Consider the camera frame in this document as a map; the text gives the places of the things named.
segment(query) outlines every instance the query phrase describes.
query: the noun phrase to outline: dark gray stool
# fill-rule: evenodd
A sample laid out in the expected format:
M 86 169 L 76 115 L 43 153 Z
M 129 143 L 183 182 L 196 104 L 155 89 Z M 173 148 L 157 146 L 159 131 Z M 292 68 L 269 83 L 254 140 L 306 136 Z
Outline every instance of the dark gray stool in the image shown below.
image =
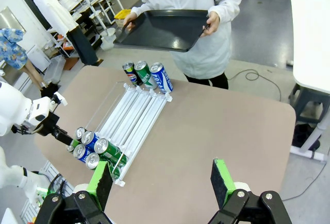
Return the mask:
M 299 95 L 296 101 L 293 101 L 293 97 L 298 90 L 300 90 Z M 292 107 L 295 110 L 296 121 L 301 121 L 305 123 L 318 124 L 325 116 L 325 114 L 327 113 L 330 107 L 330 95 L 316 90 L 304 88 L 298 84 L 294 86 L 289 96 L 289 99 L 290 99 L 290 105 L 292 105 Z M 310 101 L 322 103 L 323 110 L 319 119 L 301 117 L 301 113 L 304 111 L 306 105 Z

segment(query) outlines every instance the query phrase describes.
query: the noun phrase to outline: wall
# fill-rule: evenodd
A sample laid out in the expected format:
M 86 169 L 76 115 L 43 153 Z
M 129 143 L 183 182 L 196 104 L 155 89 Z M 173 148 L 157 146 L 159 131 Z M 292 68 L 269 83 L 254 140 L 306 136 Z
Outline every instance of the wall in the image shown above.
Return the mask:
M 26 50 L 30 50 L 34 45 L 43 48 L 43 46 L 51 39 L 51 36 L 32 13 L 25 1 L 1 0 L 0 10 L 4 9 L 6 6 L 10 8 L 26 30 L 23 41 L 19 44 Z

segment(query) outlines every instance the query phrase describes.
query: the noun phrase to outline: blue floral shirt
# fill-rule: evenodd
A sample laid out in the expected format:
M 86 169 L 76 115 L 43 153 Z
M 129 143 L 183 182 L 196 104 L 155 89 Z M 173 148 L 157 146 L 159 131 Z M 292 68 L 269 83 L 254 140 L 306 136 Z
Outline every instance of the blue floral shirt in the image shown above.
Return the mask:
M 27 62 L 25 50 L 17 45 L 23 39 L 23 31 L 0 29 L 0 62 L 5 60 L 10 66 L 21 69 Z

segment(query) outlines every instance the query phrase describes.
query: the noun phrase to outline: bolt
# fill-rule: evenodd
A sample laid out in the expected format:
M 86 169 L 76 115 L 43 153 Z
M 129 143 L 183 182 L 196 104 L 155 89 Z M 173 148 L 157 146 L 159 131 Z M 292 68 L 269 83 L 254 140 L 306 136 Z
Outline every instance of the bolt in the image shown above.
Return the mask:
M 85 198 L 85 195 L 83 193 L 79 194 L 78 196 L 79 199 L 84 199 Z
M 245 193 L 244 193 L 244 192 L 238 192 L 238 193 L 237 193 L 237 196 L 239 196 L 239 197 L 244 197 L 244 196 L 245 196 Z
M 271 199 L 273 198 L 273 195 L 270 194 L 270 193 L 268 193 L 268 194 L 266 195 L 266 198 L 267 198 L 268 200 L 271 200 Z

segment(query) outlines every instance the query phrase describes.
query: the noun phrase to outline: soda can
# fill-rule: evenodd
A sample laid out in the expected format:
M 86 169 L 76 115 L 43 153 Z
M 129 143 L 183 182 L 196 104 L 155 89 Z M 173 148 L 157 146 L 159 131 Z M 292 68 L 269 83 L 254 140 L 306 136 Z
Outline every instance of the soda can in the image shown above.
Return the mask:
M 87 130 L 84 127 L 79 127 L 78 129 L 76 129 L 76 131 L 74 132 L 74 139 L 78 140 L 81 142 L 81 139 L 83 138 L 82 136 L 84 135 L 84 133 Z
M 90 155 L 91 153 L 92 153 L 92 151 L 88 147 L 85 147 L 84 144 L 79 144 L 74 149 L 73 156 L 76 159 L 86 163 L 86 159 L 87 159 L 88 155 Z
M 154 63 L 151 65 L 150 72 L 163 93 L 171 93 L 173 91 L 169 75 L 161 63 Z
M 138 75 L 138 73 L 134 69 L 134 63 L 133 62 L 126 62 L 123 65 L 123 70 L 126 72 L 126 75 L 129 77 L 130 81 L 133 83 L 133 85 L 142 85 L 142 81 Z
M 97 153 L 91 153 L 86 158 L 86 166 L 90 170 L 95 170 L 100 161 L 104 161 L 104 158 L 100 157 Z M 115 170 L 113 170 L 114 165 L 111 162 L 109 162 L 108 165 L 112 178 L 118 179 L 120 176 L 120 169 L 117 167 Z
M 67 145 L 67 151 L 73 153 L 74 149 L 80 144 L 78 140 L 72 140 L 71 144 Z
M 93 131 L 86 131 L 81 139 L 81 143 L 94 151 L 94 145 L 99 137 Z
M 94 151 L 106 158 L 108 158 L 112 163 L 117 163 L 120 156 L 122 155 L 122 152 L 120 151 L 120 148 L 109 142 L 105 138 L 99 139 L 95 145 L 94 145 Z M 127 156 L 123 155 L 119 166 L 124 166 L 127 163 Z
M 145 61 L 139 61 L 134 69 L 138 73 L 144 85 L 149 89 L 156 89 L 158 84 L 150 73 L 149 66 Z

